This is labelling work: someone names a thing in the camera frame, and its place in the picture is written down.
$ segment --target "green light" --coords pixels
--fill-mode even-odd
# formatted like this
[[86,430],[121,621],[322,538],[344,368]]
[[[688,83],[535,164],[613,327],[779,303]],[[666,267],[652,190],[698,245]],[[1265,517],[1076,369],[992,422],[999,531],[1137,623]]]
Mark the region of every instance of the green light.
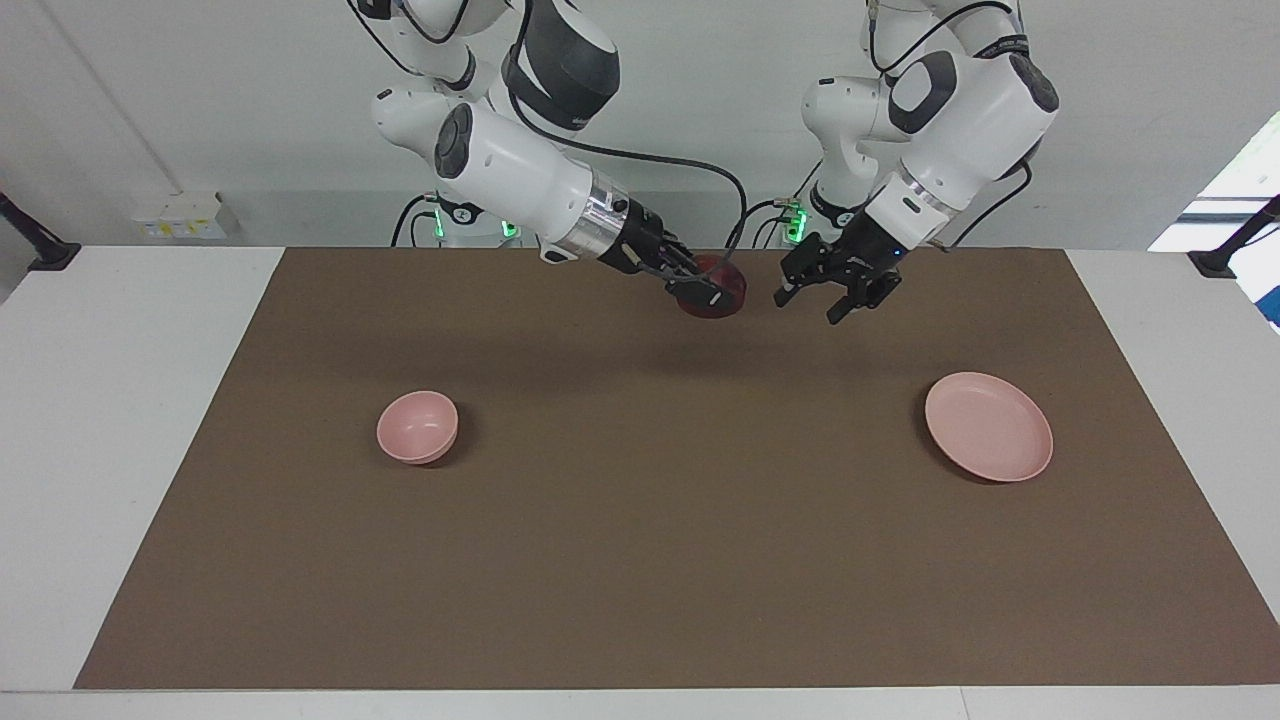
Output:
[[791,224],[787,227],[787,242],[791,245],[799,245],[804,240],[805,225],[809,224],[809,213],[803,208],[794,208],[795,215],[791,217]]

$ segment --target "wall socket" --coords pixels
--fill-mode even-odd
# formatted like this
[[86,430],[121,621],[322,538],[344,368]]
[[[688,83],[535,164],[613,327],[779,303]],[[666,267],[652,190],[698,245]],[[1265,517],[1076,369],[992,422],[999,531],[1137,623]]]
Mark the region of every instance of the wall socket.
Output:
[[142,204],[133,224],[147,240],[224,241],[239,222],[216,192],[183,192]]

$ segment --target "table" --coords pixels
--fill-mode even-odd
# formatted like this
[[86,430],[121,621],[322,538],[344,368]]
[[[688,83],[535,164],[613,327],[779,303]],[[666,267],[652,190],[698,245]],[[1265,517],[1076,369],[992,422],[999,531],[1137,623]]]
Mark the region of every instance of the table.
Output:
[[[0,715],[1272,717],[1270,688],[70,693],[282,251],[93,247],[0,306]],[[1280,341],[1180,256],[1071,261],[1274,614]],[[59,332],[49,320],[60,319]],[[83,402],[110,407],[84,419]],[[82,432],[84,423],[92,432]]]

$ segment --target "pink plate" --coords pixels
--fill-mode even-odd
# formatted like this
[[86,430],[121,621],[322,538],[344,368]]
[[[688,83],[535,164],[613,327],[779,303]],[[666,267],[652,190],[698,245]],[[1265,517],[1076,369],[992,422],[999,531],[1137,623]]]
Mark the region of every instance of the pink plate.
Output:
[[1043,473],[1053,459],[1053,430],[1044,413],[1000,378],[943,378],[929,391],[924,415],[942,452],[979,478],[1020,483]]
[[383,452],[408,465],[444,457],[458,438],[458,409],[438,392],[415,392],[392,402],[378,420]]

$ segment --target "bowl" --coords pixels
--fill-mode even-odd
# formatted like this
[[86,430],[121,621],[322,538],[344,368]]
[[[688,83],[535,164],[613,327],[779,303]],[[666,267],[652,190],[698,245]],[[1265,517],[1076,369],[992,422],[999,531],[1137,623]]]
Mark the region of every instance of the bowl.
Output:
[[412,392],[392,402],[378,419],[378,445],[406,465],[444,457],[458,438],[458,409],[448,397]]
[[696,255],[694,261],[703,273],[710,273],[710,281],[733,293],[733,305],[728,307],[699,307],[682,300],[676,302],[685,313],[704,320],[722,320],[736,315],[746,305],[746,275],[733,263],[721,265],[719,255]]

